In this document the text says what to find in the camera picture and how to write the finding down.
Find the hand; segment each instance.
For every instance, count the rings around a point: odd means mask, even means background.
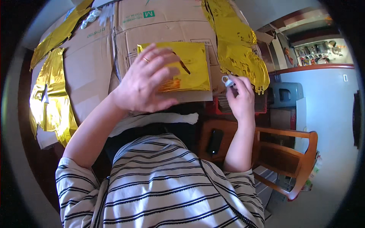
[[[234,88],[227,88],[227,100],[234,117],[241,129],[255,129],[255,94],[252,90],[250,80],[247,77],[229,78],[236,84],[238,95],[234,97]]]
[[[157,49],[154,43],[145,48],[111,93],[116,106],[127,111],[156,112],[178,104],[175,98],[163,99],[156,94],[166,80],[180,74],[178,68],[166,67],[178,61],[179,56],[169,48]]]

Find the black and white striped shirt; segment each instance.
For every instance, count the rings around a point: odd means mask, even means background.
[[[64,227],[263,227],[252,171],[222,172],[173,134],[145,136],[115,155],[101,184],[62,158],[56,184]]]

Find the wooden chair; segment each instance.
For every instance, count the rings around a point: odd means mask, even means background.
[[[236,122],[228,120],[208,120],[204,122],[199,142],[198,157],[213,163],[223,163],[234,134],[237,131],[237,127]],[[224,135],[218,154],[211,156],[206,152],[206,149],[213,129],[223,130]],[[302,154],[288,147],[260,141],[261,132],[307,138],[309,139],[309,146],[306,153]],[[254,173],[255,178],[287,196],[290,200],[293,200],[304,186],[313,169],[317,150],[317,140],[318,135],[315,131],[303,132],[256,127],[251,166],[261,165],[278,174],[295,178],[296,182],[294,188],[288,192],[256,173]]]

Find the black phone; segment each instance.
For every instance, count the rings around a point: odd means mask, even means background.
[[[212,136],[210,137],[207,153],[211,156],[218,154],[220,143],[222,142],[223,131],[219,129],[212,130]]]

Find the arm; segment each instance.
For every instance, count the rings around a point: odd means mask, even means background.
[[[180,73],[176,67],[166,67],[180,61],[171,51],[157,49],[155,44],[147,47],[133,62],[120,85],[80,125],[67,144],[63,157],[90,168],[108,135],[129,110],[155,112],[177,104],[174,98],[161,99],[156,94],[167,79]]]
[[[238,129],[228,149],[223,168],[228,172],[245,172],[251,168],[252,144],[255,133],[254,92],[246,77],[230,76],[237,86],[227,88],[227,100],[238,121]]]

